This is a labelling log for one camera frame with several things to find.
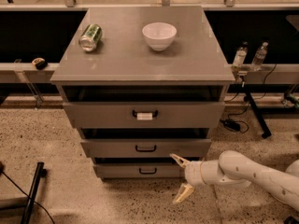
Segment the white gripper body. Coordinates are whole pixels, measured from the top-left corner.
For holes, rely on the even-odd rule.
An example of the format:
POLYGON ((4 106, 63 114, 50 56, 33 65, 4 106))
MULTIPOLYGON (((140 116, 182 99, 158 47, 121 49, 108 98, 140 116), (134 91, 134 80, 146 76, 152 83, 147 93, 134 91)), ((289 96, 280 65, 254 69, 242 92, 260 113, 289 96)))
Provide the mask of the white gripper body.
POLYGON ((201 174, 201 162, 190 161, 185 167, 185 179, 193 187, 203 186, 205 184, 201 174))

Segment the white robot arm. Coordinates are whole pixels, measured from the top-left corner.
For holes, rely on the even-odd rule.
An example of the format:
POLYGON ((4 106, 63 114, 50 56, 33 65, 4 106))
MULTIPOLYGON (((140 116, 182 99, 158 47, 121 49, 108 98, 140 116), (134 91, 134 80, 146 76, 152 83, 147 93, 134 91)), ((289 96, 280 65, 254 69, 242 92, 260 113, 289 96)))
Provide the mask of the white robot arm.
POLYGON ((212 161, 188 161, 174 153, 170 157, 184 170, 186 180, 173 203, 183 202, 197 187, 204 185, 246 188, 254 183, 281 203, 299 211, 298 161, 281 172, 232 150, 222 152, 217 160, 212 161))

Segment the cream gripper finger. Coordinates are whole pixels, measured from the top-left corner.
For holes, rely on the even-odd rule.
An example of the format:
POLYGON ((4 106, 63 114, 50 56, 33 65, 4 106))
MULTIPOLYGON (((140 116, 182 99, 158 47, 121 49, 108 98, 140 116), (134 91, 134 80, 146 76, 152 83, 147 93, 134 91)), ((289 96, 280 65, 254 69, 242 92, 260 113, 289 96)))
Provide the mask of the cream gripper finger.
POLYGON ((182 203, 194 192, 194 187, 188 183, 182 183, 178 193, 173 200, 173 204, 182 203))
POLYGON ((185 168, 187 166, 187 164, 189 163, 188 160, 180 157, 177 154, 171 153, 170 157, 181 167, 181 168, 185 168))

